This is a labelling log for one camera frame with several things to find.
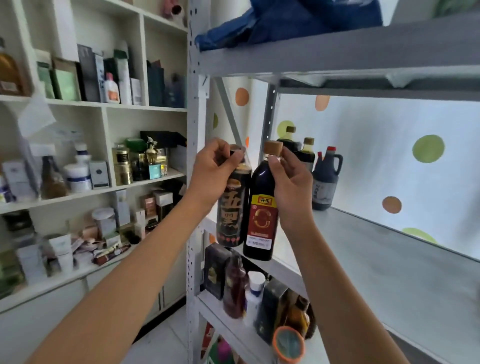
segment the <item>wooden bottle cap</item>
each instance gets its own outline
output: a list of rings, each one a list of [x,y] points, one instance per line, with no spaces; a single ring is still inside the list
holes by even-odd
[[[283,143],[269,141],[264,143],[264,153],[279,157],[282,153]]]

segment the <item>orange lid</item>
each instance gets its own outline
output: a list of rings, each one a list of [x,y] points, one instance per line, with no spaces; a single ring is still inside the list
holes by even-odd
[[[290,326],[280,326],[275,330],[272,347],[277,357],[288,364],[297,364],[305,354],[303,337]]]

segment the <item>blue cloth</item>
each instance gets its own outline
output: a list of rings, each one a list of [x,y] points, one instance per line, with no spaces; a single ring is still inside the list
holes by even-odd
[[[195,38],[200,49],[232,48],[382,25],[378,0],[335,3],[332,0],[251,0],[242,16]]]

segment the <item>gold perfume bottle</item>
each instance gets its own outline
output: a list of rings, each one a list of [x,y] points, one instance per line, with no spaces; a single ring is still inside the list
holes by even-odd
[[[5,51],[5,41],[0,37],[0,94],[23,95],[22,78],[17,63]]]
[[[148,138],[148,141],[147,141],[148,149],[145,151],[145,157],[147,159],[148,164],[153,165],[153,164],[156,164],[156,157],[158,154],[158,151],[155,149],[156,141],[149,136],[147,138]]]

